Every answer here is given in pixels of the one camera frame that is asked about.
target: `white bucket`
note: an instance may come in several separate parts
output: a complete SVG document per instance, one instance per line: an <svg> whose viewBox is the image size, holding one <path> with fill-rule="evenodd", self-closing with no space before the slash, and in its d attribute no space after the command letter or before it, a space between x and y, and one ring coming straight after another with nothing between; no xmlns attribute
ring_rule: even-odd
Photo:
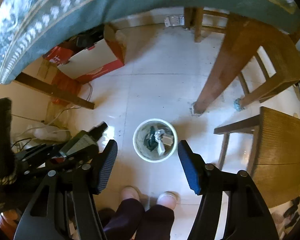
<svg viewBox="0 0 300 240"><path fill-rule="evenodd" d="M167 127L172 131L173 134L173 145L171 149L165 152L163 155L159 156L156 153L156 149L152 152L144 145L144 138L146 137L147 133L149 133L150 126L157 126L159 129L162 127ZM165 120L162 119L149 119L142 122L133 134L133 147L136 153L145 161L150 163L159 163L163 162L164 160L168 159L177 149L178 146L178 136L176 130L173 126Z"/></svg>

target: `metal screw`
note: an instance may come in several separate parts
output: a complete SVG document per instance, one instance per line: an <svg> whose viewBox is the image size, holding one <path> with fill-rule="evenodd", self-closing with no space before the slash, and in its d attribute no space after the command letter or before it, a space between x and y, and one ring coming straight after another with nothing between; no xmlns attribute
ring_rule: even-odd
<svg viewBox="0 0 300 240"><path fill-rule="evenodd" d="M90 168L91 168L91 165L89 163L86 163L86 164L82 165L82 169L85 170L85 171L90 169Z"/></svg>
<svg viewBox="0 0 300 240"><path fill-rule="evenodd" d="M52 170L48 172L49 177L53 177L56 174L56 171Z"/></svg>
<svg viewBox="0 0 300 240"><path fill-rule="evenodd" d="M244 170L241 170L239 171L239 174L242 176L242 177L247 177L248 176L248 173Z"/></svg>
<svg viewBox="0 0 300 240"><path fill-rule="evenodd" d="M208 163L204 166L208 171L212 171L214 169L214 166L211 163Z"/></svg>

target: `floral pattern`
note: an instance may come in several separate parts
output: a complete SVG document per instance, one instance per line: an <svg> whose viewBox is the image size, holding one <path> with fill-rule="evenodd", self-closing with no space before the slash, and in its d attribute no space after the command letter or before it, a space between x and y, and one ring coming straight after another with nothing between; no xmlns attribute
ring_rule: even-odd
<svg viewBox="0 0 300 240"><path fill-rule="evenodd" d="M0 83L11 82L14 67L38 38L64 14L80 8L86 1L3 0L0 7ZM294 0L269 1L290 13L296 8Z"/></svg>

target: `person's foot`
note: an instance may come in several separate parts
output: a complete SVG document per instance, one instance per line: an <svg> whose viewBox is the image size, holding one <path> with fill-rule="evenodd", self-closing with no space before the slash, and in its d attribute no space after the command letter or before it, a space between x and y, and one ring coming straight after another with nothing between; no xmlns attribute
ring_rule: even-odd
<svg viewBox="0 0 300 240"><path fill-rule="evenodd" d="M133 187L125 187L121 191L121 201L129 199L129 198L134 198L134 199L140 201L139 194Z"/></svg>
<svg viewBox="0 0 300 240"><path fill-rule="evenodd" d="M177 196L171 192L166 191L158 197L157 205L162 205L174 210L177 205Z"/></svg>

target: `white floor tile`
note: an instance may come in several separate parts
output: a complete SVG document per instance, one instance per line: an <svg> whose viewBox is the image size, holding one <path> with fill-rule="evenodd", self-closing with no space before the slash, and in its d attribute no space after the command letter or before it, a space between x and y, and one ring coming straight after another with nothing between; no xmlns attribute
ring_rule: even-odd
<svg viewBox="0 0 300 240"><path fill-rule="evenodd" d="M137 126L150 118L164 119L175 127L178 139L186 139L206 163L217 163L223 135L213 134L216 127L257 115L260 106L300 117L300 101L289 88L237 112L233 103L243 91L235 79L203 115L193 115L192 104L210 74L224 35L211 33L201 43L194 43L193 34L181 27L149 25L122 32L126 35L126 65L91 82L96 108L73 110L69 129L75 134L105 121L109 129L99 141L100 148L109 139L118 143L118 157L107 188L95 196L98 209L116 210L125 186L137 188L143 203L153 203L162 192L173 191L179 200L171 239L187 239L201 196L189 188L177 152L162 163L148 163L136 154L132 137ZM243 75L250 90L265 81L255 58ZM88 94L86 85L81 96L86 98ZM223 171L237 173L245 169L251 145L251 135L231 134ZM226 211L227 200L223 198L216 239L223 236Z"/></svg>

